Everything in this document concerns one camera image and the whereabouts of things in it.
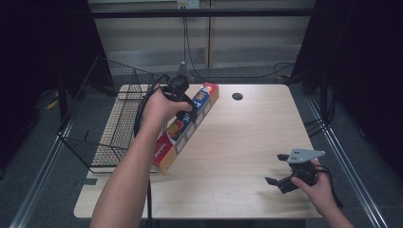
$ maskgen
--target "wire basket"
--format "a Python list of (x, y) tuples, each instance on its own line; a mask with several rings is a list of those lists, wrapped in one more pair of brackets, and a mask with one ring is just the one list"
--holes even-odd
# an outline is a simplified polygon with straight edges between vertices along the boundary
[(97, 57), (62, 121), (61, 141), (91, 172), (113, 171), (134, 139), (140, 102), (158, 78)]

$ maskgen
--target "forearm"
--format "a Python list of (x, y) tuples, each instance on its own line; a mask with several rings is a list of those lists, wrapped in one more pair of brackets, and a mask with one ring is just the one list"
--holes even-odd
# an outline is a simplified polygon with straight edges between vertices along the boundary
[(144, 209), (153, 150), (161, 128), (144, 125), (98, 199), (91, 227), (135, 227)]

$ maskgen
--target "cereal box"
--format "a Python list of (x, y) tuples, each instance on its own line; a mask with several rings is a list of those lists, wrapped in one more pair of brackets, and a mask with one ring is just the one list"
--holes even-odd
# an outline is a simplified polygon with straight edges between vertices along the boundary
[(192, 122), (190, 115), (186, 113), (183, 120), (175, 120), (157, 140), (152, 162), (159, 173), (166, 174), (219, 97), (218, 85), (204, 83), (193, 98), (198, 108), (197, 120)]

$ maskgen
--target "handheld controller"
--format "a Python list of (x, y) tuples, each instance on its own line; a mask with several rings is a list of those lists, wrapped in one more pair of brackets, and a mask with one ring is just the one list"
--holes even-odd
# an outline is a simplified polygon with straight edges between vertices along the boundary
[(297, 177), (310, 186), (317, 183), (317, 170), (310, 160), (325, 155), (324, 151), (293, 149), (290, 155), (279, 154), (278, 159), (283, 162), (288, 162), (292, 169), (289, 177), (282, 180), (266, 178), (270, 185), (275, 185), (279, 188), (282, 194), (294, 191), (297, 187), (291, 182), (292, 177)]
[[(182, 75), (178, 75), (175, 78), (168, 79), (167, 85), (161, 86), (161, 91), (166, 99), (172, 102), (188, 102), (192, 105), (192, 110), (189, 113), (192, 122), (195, 122), (198, 118), (197, 107), (195, 103), (184, 93), (189, 88), (189, 82), (187, 78)], [(183, 120), (185, 111), (180, 111), (177, 113), (176, 117)]]

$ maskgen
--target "hand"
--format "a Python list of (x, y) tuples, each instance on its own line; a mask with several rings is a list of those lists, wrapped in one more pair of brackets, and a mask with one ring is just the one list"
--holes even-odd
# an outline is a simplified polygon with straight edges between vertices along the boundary
[[(311, 163), (313, 165), (320, 165), (317, 160), (311, 160)], [(292, 177), (291, 182), (308, 195), (309, 200), (322, 216), (332, 210), (338, 210), (333, 198), (329, 177), (325, 173), (318, 172), (317, 183), (314, 186), (309, 186), (303, 180), (296, 177)]]
[(143, 113), (144, 124), (152, 124), (161, 130), (179, 111), (191, 111), (192, 105), (187, 102), (172, 102), (165, 98), (163, 92), (155, 86), (155, 91), (145, 105)]

